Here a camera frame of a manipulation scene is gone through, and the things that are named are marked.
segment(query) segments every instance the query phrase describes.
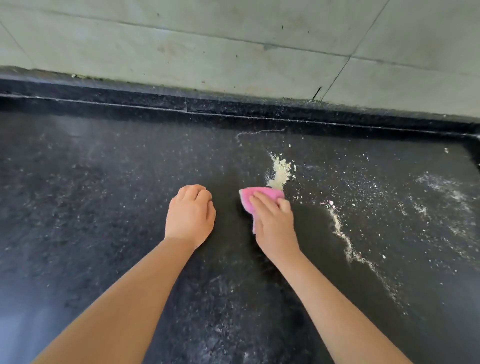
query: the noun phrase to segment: person's left arm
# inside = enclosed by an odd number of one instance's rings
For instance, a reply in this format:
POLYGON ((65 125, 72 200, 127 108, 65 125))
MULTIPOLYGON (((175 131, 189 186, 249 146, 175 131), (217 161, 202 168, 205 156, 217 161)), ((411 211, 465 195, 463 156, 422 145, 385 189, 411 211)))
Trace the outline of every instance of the person's left arm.
POLYGON ((181 188, 168 208, 165 239, 73 321, 34 364, 140 364, 181 270, 215 221, 205 187, 181 188))

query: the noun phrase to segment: finger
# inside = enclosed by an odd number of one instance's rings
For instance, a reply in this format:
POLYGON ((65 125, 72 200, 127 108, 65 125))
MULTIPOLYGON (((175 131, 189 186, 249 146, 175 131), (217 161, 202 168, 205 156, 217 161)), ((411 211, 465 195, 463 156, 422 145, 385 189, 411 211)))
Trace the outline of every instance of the finger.
POLYGON ((215 217, 216 217, 216 210, 215 207, 213 206, 212 201, 208 201, 207 205, 207 221, 208 222, 215 222, 215 217))
POLYGON ((261 192, 255 192, 253 195, 257 197, 260 201, 262 201, 263 204, 272 212, 272 214, 276 214, 279 212, 280 209, 278 208, 278 205, 267 195, 261 192))
POLYGON ((255 208, 255 215, 260 219, 265 219, 269 216, 272 216, 272 212, 268 209, 265 204, 255 196, 250 196, 250 202, 255 208))
POLYGON ((290 206, 290 202, 284 198, 279 198, 277 201, 278 207, 280 208, 280 211, 288 213, 292 211, 292 208, 290 206))
POLYGON ((264 235, 264 225, 262 223, 262 220, 257 215, 255 215, 255 217, 253 218, 253 223, 255 226, 255 235, 257 235, 258 237, 262 237, 264 235))
POLYGON ((196 201, 198 201, 200 205, 205 206, 205 208, 207 208, 208 201, 211 201, 211 200, 212 200, 212 194, 207 190, 201 190, 198 193, 198 196, 196 198, 196 201))
POLYGON ((199 185, 199 184, 195 184, 193 186, 189 186, 187 192, 185 193, 185 197, 183 198, 184 200, 195 200, 198 196, 198 193, 201 191, 201 190, 206 190, 205 187, 199 185))
POLYGON ((187 193, 187 190, 190 186, 187 185, 187 186, 184 186, 182 188, 179 189, 179 192, 177 193, 177 200, 178 201, 181 201, 183 200, 183 198, 185 197, 185 194, 187 193))

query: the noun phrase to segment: wall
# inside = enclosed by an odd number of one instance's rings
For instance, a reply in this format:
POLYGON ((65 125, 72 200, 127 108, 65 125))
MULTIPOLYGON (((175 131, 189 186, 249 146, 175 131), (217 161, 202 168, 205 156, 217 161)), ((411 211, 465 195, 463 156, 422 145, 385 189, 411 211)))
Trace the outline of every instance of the wall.
POLYGON ((0 0, 0 23, 0 65, 480 117, 478 0, 0 0))

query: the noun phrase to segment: person's left hand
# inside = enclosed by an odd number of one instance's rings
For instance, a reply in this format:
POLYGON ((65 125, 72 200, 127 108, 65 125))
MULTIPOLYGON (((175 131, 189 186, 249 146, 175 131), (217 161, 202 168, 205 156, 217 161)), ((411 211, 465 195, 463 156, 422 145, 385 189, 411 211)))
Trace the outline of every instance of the person's left hand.
POLYGON ((192 242, 196 249, 212 232, 215 216, 212 194, 205 187, 182 187, 168 208, 165 239, 192 242))

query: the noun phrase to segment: pink cloth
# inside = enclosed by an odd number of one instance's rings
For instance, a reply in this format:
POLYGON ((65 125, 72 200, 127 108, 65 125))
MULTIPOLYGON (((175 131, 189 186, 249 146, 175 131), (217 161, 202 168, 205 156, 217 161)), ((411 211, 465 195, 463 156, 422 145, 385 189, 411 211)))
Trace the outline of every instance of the pink cloth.
POLYGON ((253 233, 255 234, 255 208, 250 202, 250 196, 252 196, 254 192, 261 192, 274 201, 278 200, 279 198, 285 198, 285 194, 282 191, 274 190, 270 187, 249 187, 240 190, 241 204, 243 205, 245 211, 253 216, 253 233))

